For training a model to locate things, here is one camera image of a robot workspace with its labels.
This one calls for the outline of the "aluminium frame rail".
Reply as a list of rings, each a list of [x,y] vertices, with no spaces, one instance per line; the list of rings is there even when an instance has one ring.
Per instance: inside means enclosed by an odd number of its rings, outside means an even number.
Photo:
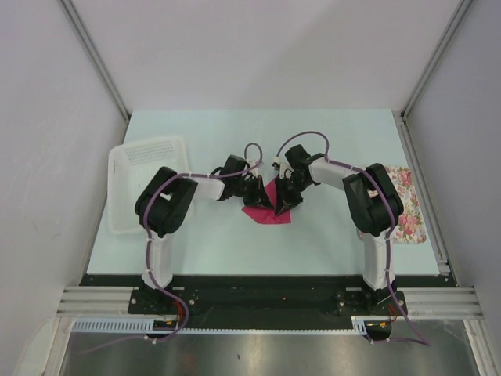
[[[128,315],[132,287],[66,287],[56,311],[61,317]]]

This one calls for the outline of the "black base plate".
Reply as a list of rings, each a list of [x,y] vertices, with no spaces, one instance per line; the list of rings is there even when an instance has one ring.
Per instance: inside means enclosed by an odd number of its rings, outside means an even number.
[[[320,329],[337,327],[351,316],[397,316],[389,292],[374,294],[359,275],[299,276],[176,276],[162,292],[138,275],[92,275],[82,287],[132,287],[128,313],[175,316],[187,326]]]

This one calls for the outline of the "pink paper napkin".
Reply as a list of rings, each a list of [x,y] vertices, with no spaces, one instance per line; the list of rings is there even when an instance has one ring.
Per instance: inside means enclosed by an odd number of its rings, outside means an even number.
[[[265,192],[267,193],[271,203],[276,205],[277,196],[275,180],[270,181],[266,185]],[[242,208],[242,212],[253,219],[256,223],[262,225],[286,225],[292,223],[292,216],[290,212],[276,215],[274,209],[249,208],[246,206]]]

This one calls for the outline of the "floral cloth mat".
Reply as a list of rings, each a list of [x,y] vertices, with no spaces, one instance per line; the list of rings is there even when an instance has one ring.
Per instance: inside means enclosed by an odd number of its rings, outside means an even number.
[[[412,172],[407,167],[387,166],[386,171],[403,204],[392,239],[400,244],[422,244],[427,240],[424,217],[420,208]]]

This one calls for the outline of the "white plastic basket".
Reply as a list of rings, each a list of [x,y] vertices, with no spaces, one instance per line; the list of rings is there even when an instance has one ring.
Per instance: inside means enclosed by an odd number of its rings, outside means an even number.
[[[144,139],[116,146],[109,152],[106,205],[111,233],[125,235],[142,230],[135,203],[162,167],[181,172],[188,169],[182,137]]]

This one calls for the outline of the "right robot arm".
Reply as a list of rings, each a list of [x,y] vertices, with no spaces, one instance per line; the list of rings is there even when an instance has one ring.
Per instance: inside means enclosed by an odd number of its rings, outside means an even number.
[[[286,160],[275,158],[277,215],[285,214],[303,201],[301,193],[310,186],[324,184],[341,190],[355,227],[362,233],[364,271],[362,278],[370,288],[361,294],[361,304],[370,314],[379,314],[389,305],[384,289],[390,289],[392,234],[404,205],[386,168],[372,164],[359,168],[332,161],[324,154],[311,155],[296,145],[285,153]]]

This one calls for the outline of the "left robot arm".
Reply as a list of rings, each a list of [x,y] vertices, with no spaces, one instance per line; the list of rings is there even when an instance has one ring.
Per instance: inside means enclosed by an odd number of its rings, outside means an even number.
[[[178,173],[162,167],[140,194],[135,213],[146,231],[142,279],[150,287],[145,302],[154,312],[164,313],[172,306],[173,294],[165,289],[173,278],[169,237],[185,222],[194,201],[238,197],[246,208],[273,208],[258,174],[259,165],[259,161],[249,162],[232,154],[222,167],[208,175]]]

